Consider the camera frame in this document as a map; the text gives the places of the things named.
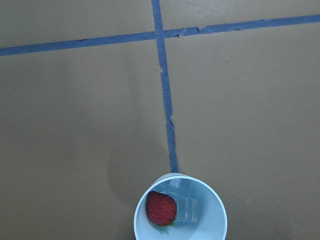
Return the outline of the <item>ice cube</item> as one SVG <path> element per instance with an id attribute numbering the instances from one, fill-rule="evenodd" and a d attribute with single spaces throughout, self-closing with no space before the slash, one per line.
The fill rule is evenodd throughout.
<path id="1" fill-rule="evenodd" d="M 175 199 L 177 213 L 175 221 L 178 223 L 195 223 L 198 220 L 198 201 L 191 197 L 177 197 Z"/>
<path id="2" fill-rule="evenodd" d="M 189 198 L 191 196 L 192 181 L 186 178 L 174 178 L 169 181 L 167 193 L 170 196 Z"/>

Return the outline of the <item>red strawberry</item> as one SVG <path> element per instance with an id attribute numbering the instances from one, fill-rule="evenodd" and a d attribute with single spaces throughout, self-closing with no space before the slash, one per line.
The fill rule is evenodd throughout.
<path id="1" fill-rule="evenodd" d="M 152 224 L 158 227 L 171 226 L 177 212 L 177 203 L 171 196 L 156 191 L 147 194 L 145 213 Z"/>

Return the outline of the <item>light blue cup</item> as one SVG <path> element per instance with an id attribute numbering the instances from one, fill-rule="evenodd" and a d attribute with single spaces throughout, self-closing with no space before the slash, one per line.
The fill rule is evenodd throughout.
<path id="1" fill-rule="evenodd" d="M 171 179 L 192 181 L 191 196 L 197 200 L 197 222 L 177 222 L 167 227 L 151 223 L 146 215 L 147 195 L 150 191 L 167 193 Z M 228 220 L 223 202 L 217 193 L 203 181 L 181 173 L 168 173 L 159 177 L 142 195 L 133 219 L 134 235 L 137 240 L 224 240 Z"/>

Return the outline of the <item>blue tape line centre lengthwise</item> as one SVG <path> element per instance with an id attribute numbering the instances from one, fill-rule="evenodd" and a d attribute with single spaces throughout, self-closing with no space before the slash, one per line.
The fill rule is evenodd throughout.
<path id="1" fill-rule="evenodd" d="M 165 33 L 163 29 L 163 21 L 161 14 L 160 2 L 158 0 L 151 1 L 155 40 L 157 46 L 158 62 L 160 67 L 160 79 L 162 87 L 163 107 L 165 113 L 165 126 L 168 145 L 168 156 L 170 171 L 172 173 L 179 173 L 179 163 L 176 154 L 176 138 L 175 126 L 172 122 L 172 98 L 170 88 L 170 76 L 168 72 L 167 53 L 165 46 Z"/>

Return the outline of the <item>blue tape line centre crosswise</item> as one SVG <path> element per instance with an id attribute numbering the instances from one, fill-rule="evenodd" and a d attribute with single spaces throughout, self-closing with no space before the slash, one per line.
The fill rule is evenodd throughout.
<path id="1" fill-rule="evenodd" d="M 177 29 L 167 29 L 163 30 L 160 34 L 163 38 L 178 38 L 180 36 L 195 36 L 195 35 L 209 35 L 215 33 L 224 32 L 235 32 L 250 29 L 259 28 L 272 28 L 281 26 L 291 26 L 291 25 L 303 25 L 319 23 L 320 16 L 315 15 L 304 15 L 304 16 L 294 16 L 294 17 L 284 17 L 284 18 L 273 18 L 273 19 L 259 19 L 252 21 L 234 22 L 234 23 L 224 23 L 207 25 L 205 27 L 186 27 Z M 29 53 L 39 53 L 39 52 L 50 52 L 57 50 L 67 50 L 67 49 L 77 49 L 86 47 L 95 47 L 103 45 L 113 45 L 131 42 L 141 42 L 156 40 L 157 35 L 155 31 L 139 32 L 131 34 L 121 34 L 113 36 L 95 37 L 87 39 L 76 39 L 58 42 L 48 42 L 39 44 L 29 44 L 20 46 L 3 47 L 0 49 L 0 55 L 13 56 Z"/>

